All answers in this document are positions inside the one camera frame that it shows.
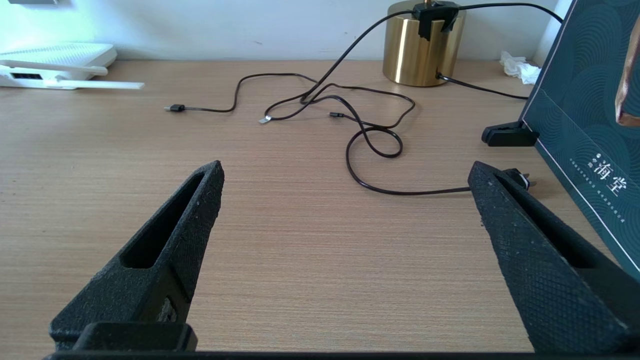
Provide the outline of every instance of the white wall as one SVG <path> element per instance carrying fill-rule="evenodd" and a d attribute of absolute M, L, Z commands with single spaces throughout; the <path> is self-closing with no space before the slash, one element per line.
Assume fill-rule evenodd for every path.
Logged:
<path fill-rule="evenodd" d="M 564 18 L 570 6 L 571 0 L 558 0 L 556 8 L 554 9 L 554 13 Z M 542 38 L 540 39 L 538 48 L 533 55 L 532 59 L 534 63 L 537 63 L 540 66 L 544 64 L 545 60 L 547 59 L 547 54 L 549 53 L 551 46 L 554 44 L 554 40 L 556 39 L 558 30 L 560 30 L 560 23 L 554 19 L 550 19 L 545 32 L 542 34 Z"/>
<path fill-rule="evenodd" d="M 459 0 L 460 4 L 494 0 Z M 554 8 L 557 0 L 531 0 Z M 0 0 L 0 47 L 25 41 L 115 44 L 127 59 L 334 59 L 396 0 Z M 533 57 L 548 15 L 534 8 L 467 12 L 459 57 Z M 352 59 L 380 59 L 384 26 Z"/>

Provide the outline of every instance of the teal box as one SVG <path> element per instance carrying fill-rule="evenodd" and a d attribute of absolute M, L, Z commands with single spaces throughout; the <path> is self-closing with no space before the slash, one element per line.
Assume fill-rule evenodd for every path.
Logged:
<path fill-rule="evenodd" d="M 640 281 L 640 1 L 574 0 L 520 116 L 620 265 Z"/>

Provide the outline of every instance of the white router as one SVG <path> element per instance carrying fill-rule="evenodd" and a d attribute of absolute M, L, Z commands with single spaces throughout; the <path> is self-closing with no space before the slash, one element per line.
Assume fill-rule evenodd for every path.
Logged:
<path fill-rule="evenodd" d="M 19 88 L 140 89 L 144 83 L 89 81 L 116 60 L 110 44 L 54 44 L 0 53 L 0 86 Z"/>

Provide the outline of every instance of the black plastic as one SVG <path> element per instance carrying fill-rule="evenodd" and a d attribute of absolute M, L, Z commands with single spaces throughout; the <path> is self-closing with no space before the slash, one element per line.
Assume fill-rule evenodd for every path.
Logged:
<path fill-rule="evenodd" d="M 420 22 L 418 35 L 431 41 L 431 23 L 434 20 L 444 20 L 441 32 L 450 32 L 459 12 L 460 6 L 452 1 L 433 1 L 431 4 L 416 4 L 413 7 L 413 16 Z"/>
<path fill-rule="evenodd" d="M 489 146 L 533 146 L 540 133 L 531 131 L 521 121 L 488 126 L 482 133 L 482 141 Z"/>
<path fill-rule="evenodd" d="M 196 170 L 51 322 L 56 349 L 95 322 L 184 323 L 223 182 L 217 161 Z"/>
<path fill-rule="evenodd" d="M 640 352 L 640 284 L 500 170 L 469 187 L 536 352 Z"/>
<path fill-rule="evenodd" d="M 468 183 L 537 354 L 194 352 L 184 323 L 220 208 L 218 162 L 198 169 L 54 319 L 51 360 L 638 359 L 640 284 L 531 197 L 517 169 Z"/>
<path fill-rule="evenodd" d="M 96 322 L 84 328 L 73 350 L 194 351 L 197 344 L 185 323 Z"/>

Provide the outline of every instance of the black stand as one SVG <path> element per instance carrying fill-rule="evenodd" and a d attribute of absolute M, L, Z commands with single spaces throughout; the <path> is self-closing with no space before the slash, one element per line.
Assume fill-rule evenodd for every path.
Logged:
<path fill-rule="evenodd" d="M 540 133 L 531 131 L 522 121 L 488 126 L 482 133 L 482 141 L 489 146 L 533 146 Z"/>

